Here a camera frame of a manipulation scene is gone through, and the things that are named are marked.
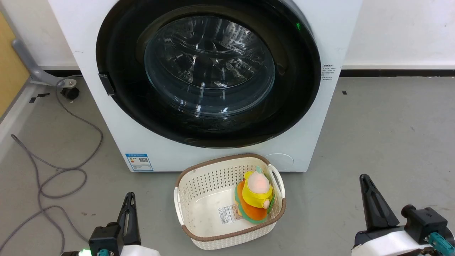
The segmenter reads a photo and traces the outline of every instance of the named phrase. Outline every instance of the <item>power cord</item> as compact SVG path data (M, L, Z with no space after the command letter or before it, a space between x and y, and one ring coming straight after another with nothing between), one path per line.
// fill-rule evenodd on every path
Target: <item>power cord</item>
M38 187L38 194L37 194L37 198L38 198L38 205L39 205L39 208L40 210L36 213L34 213L32 216L30 216L28 219L26 219L25 221L23 221L16 229L14 229L13 232L10 233L10 235L6 238L6 240L0 245L0 253L1 251L3 250L4 246L6 245L6 243L27 223L29 222L30 220L34 219L36 216L40 215L40 214L43 214L48 220L50 223L52 223L55 228L60 232L60 235L61 235L61 249L60 249L60 254L63 253L63 250L65 248L65 234L63 234L63 230L61 229L61 227L46 213L47 210L51 209L51 208L58 208L60 209L63 214L65 214L65 217L66 219L68 220L68 222L70 223L71 227L73 228L73 230L76 232L76 234L84 241L86 241L88 243L88 239L85 238L78 230L77 228L73 225L71 219L69 218L68 214L66 213L65 209L63 209L63 207L61 206L58 206L58 205L52 205L52 206L48 206L48 207L43 207L43 205L41 204L41 196L44 196L44 197L47 197L47 198L51 198L51 199L58 199L58 198L63 198L63 197L66 197L66 196L69 196L69 195L72 195L74 194L75 192L79 191L86 183L87 181L87 173L81 169L81 167L83 165L85 165L90 159L93 158L93 156L97 153L98 149L100 148L101 146L101 143L103 142L103 132L101 131L101 129L99 129L96 125L92 124L91 122L79 117L79 116L76 116L75 114L71 113L64 105L63 103L60 101L59 97L58 97L58 88L60 87L59 84L64 81L65 79L68 79L68 78L74 78L74 77L82 77L82 75L74 75L74 76L69 76L69 77L65 77L65 78L62 78L61 80L58 81L58 83L56 84L56 89L55 89L55 95L56 95L56 98L57 98L57 101L58 103L60 104L60 106L66 111L68 112L71 116L74 116L76 117L77 119L83 121L84 123L92 126L95 130L97 130L99 133L100 133L100 142L98 143L98 145L96 146L95 150L93 151L93 153L84 161L82 162L81 164L75 166L75 167L59 167L59 166L56 166L56 165L53 165L53 164L50 164L49 162L43 160L42 158L38 157L37 155L35 155L33 152L31 152L14 134L11 134L11 137L13 138L13 140L19 144L20 147L23 148L23 150L25 151L25 153L28 155L28 157L30 158L30 161L32 162L33 164L33 167L35 168L35 176L36 176L36 186ZM53 167L53 168L56 168L57 169L57 172L52 175L51 177L49 177L48 179L46 179L44 182L40 182L40 175L39 175L39 172L38 172L38 167L36 166L36 162L35 162L35 159L45 163L46 165L49 165L50 167ZM44 186L50 182L53 178L55 178L56 176L64 173L64 172L68 172L68 171L79 171L79 172L82 172L82 174L84 174L84 181L82 182L82 184L77 187L75 190L73 191L70 191L68 193L64 193L62 195L48 195L46 193L43 192L43 188Z

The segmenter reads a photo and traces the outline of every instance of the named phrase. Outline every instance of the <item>plush toy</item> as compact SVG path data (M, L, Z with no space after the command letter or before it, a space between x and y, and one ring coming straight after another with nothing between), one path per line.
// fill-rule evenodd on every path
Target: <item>plush toy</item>
M244 179L234 191L239 215L246 220L259 224L267 220L273 205L273 188L259 166L256 171L246 172Z

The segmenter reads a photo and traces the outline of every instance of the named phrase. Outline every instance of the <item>barcode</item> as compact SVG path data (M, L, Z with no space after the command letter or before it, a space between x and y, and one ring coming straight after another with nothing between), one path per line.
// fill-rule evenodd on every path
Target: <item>barcode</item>
M220 211L220 219L223 224L226 224L228 221L226 220L226 216L224 215L223 211Z

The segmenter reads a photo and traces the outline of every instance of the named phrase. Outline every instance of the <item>green fabric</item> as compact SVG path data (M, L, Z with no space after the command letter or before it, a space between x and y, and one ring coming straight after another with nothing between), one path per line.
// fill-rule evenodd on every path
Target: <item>green fabric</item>
M275 193L274 193L273 196L272 196L272 200L270 200L270 205L269 205L269 207L268 207L268 209L267 209L267 214L269 214L270 211L272 210L272 206L273 206L273 203L274 203L274 202L275 202Z
M242 204L240 203L240 199L238 198L238 194L237 194L237 187L238 187L238 184L237 186L235 186L235 191L234 191L234 195L235 195L235 201L237 202L237 205L238 205L238 210L240 211L240 213L242 214L242 217L246 220L248 220L249 222L253 223L253 224L261 224L261 223L264 223L266 220L267 220L267 217L265 217L264 219L262 220L253 220L251 219L250 217L248 217L248 215L243 211L243 208L242 208Z

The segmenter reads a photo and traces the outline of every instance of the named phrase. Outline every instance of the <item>wooden panel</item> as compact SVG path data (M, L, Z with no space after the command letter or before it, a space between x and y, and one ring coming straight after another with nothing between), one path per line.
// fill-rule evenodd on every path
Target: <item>wooden panel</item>
M13 31L0 12L0 116L30 75L11 46L14 38Z

